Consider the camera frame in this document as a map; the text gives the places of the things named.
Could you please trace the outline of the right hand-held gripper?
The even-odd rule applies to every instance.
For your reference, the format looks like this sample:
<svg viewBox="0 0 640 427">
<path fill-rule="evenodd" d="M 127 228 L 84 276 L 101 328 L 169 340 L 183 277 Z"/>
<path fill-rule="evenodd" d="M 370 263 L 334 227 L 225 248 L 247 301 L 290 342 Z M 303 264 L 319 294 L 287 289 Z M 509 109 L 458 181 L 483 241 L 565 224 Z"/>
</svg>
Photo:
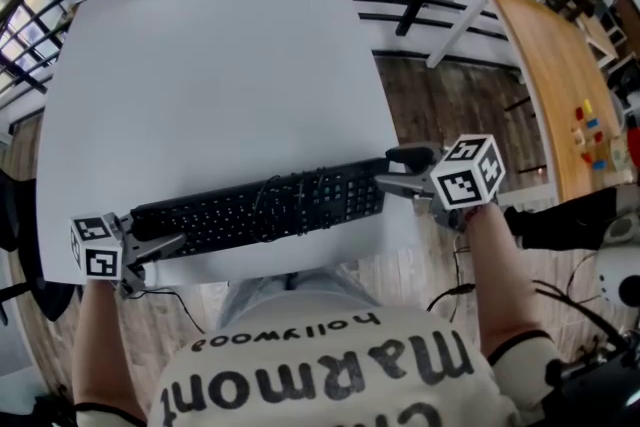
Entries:
<svg viewBox="0 0 640 427">
<path fill-rule="evenodd" d="M 443 147 L 433 142 L 414 142 L 391 148 L 386 152 L 386 158 L 403 164 L 413 174 L 381 174 L 375 176 L 375 181 L 386 194 L 433 198 L 431 212 L 436 222 L 464 232 L 465 215 L 494 200 L 505 176 L 503 159 L 490 134 L 461 135 L 443 157 L 442 151 Z M 431 166 L 435 167 L 430 177 L 421 173 Z"/>
</svg>

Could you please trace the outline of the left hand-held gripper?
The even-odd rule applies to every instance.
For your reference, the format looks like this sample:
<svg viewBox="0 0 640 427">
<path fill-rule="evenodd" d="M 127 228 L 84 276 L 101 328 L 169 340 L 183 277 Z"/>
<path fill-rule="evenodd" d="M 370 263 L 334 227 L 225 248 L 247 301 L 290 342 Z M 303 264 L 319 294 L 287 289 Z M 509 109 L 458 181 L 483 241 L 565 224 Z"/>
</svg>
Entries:
<svg viewBox="0 0 640 427">
<path fill-rule="evenodd" d="M 87 280 L 115 284 L 122 298 L 141 293 L 145 271 L 141 264 L 170 258 L 186 243 L 184 233 L 150 239 L 150 214 L 132 210 L 85 214 L 70 219 L 71 252 Z"/>
</svg>

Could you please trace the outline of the black keyboard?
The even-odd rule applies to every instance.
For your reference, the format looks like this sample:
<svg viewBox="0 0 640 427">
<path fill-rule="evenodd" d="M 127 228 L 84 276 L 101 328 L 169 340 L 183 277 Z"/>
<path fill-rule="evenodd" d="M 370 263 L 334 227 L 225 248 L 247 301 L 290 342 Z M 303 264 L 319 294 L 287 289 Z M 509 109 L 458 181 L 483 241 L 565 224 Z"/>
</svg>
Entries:
<svg viewBox="0 0 640 427">
<path fill-rule="evenodd" d="M 178 257 L 269 243 L 380 214 L 385 193 L 375 176 L 389 161 L 275 175 L 251 184 L 141 205 L 150 214 L 150 239 L 184 233 Z"/>
</svg>

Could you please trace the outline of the person's right forearm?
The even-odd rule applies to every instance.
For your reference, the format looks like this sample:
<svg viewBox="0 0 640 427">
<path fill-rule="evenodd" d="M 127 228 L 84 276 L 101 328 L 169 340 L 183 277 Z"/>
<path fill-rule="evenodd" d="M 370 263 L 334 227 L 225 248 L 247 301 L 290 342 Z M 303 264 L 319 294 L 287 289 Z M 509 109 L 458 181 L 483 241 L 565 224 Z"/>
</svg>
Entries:
<svg viewBox="0 0 640 427">
<path fill-rule="evenodd" d="M 519 262 L 500 208 L 488 203 L 468 214 L 481 350 L 490 356 L 508 340 L 542 328 L 534 284 Z"/>
</svg>

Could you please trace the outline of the person's left forearm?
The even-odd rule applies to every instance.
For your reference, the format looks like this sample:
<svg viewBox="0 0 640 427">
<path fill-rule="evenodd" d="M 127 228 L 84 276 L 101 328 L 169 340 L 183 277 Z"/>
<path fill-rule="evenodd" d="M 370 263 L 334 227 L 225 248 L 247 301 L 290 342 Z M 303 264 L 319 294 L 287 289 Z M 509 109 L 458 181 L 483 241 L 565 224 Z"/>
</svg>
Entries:
<svg viewBox="0 0 640 427">
<path fill-rule="evenodd" d="M 72 351 L 74 403 L 98 404 L 144 421 L 120 332 L 115 292 L 91 280 L 83 292 Z"/>
</svg>

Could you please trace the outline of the black office chair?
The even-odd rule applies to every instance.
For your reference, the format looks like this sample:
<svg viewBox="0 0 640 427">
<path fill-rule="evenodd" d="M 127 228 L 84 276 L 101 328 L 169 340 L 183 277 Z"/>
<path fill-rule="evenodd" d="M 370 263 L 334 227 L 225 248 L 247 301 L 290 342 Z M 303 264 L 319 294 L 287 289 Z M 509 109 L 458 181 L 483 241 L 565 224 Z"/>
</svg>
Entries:
<svg viewBox="0 0 640 427">
<path fill-rule="evenodd" d="M 4 303 L 30 292 L 41 313 L 55 322 L 66 311 L 76 286 L 44 279 L 36 219 L 36 180 L 17 180 L 0 170 L 0 249 L 18 253 L 24 280 L 0 289 L 0 323 L 8 324 Z"/>
</svg>

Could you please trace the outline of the light blue jeans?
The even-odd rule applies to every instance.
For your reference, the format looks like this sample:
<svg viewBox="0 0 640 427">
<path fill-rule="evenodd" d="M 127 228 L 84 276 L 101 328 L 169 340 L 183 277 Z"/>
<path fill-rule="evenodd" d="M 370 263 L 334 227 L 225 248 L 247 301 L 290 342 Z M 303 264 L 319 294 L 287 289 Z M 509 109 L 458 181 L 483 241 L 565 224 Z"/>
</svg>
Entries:
<svg viewBox="0 0 640 427">
<path fill-rule="evenodd" d="M 306 318 L 379 305 L 350 269 L 340 264 L 231 282 L 217 327 L 224 329 L 238 321 Z"/>
</svg>

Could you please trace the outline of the long wooden table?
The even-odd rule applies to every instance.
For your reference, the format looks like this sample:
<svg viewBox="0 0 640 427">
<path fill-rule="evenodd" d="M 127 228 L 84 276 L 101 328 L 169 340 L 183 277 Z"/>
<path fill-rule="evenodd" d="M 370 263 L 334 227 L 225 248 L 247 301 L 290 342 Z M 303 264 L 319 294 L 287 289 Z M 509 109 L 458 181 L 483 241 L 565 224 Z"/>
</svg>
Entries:
<svg viewBox="0 0 640 427">
<path fill-rule="evenodd" d="M 582 149 L 608 155 L 606 142 L 621 135 L 613 101 L 584 33 L 535 0 L 474 0 L 459 16 L 427 59 L 436 67 L 486 5 L 498 16 L 511 44 L 536 114 L 547 166 L 548 183 L 502 196 L 503 204 L 543 199 L 559 202 L 584 196 L 605 184 L 604 173 L 581 157 Z M 576 109 L 591 102 L 599 144 L 576 144 L 574 130 L 584 129 Z"/>
</svg>

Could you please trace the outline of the pile of coloured toy blocks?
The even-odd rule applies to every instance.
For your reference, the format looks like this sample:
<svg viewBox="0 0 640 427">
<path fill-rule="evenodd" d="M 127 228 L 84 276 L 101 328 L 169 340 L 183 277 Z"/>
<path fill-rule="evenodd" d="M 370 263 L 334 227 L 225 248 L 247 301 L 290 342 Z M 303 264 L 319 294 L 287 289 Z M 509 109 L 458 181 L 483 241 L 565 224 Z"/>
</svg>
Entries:
<svg viewBox="0 0 640 427">
<path fill-rule="evenodd" d="M 608 133 L 588 99 L 573 111 L 571 135 L 581 160 L 592 170 L 602 171 L 607 165 L 605 142 Z"/>
</svg>

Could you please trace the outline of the cream printed t-shirt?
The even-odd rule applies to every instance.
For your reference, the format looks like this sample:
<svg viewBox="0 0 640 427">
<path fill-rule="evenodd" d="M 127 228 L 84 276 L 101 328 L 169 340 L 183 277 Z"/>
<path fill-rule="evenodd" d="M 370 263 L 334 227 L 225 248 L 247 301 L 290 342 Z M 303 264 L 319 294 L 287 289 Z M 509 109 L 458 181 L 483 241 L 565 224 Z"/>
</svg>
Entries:
<svg viewBox="0 0 640 427">
<path fill-rule="evenodd" d="M 559 353 L 530 331 L 484 356 L 406 307 L 278 317 L 264 304 L 183 347 L 147 427 L 527 427 Z"/>
</svg>

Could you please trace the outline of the small wooden table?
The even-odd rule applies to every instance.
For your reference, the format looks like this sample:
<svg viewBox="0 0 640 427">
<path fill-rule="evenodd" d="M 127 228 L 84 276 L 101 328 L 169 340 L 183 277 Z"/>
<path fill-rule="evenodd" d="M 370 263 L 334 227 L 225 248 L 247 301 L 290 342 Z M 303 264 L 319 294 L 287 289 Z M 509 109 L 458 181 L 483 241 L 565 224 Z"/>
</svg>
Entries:
<svg viewBox="0 0 640 427">
<path fill-rule="evenodd" d="M 580 14 L 576 23 L 587 43 L 596 51 L 596 60 L 601 69 L 619 59 L 618 50 L 627 41 L 626 34 L 619 26 L 614 24 L 606 29 L 597 17 L 588 17 L 586 14 Z"/>
</svg>

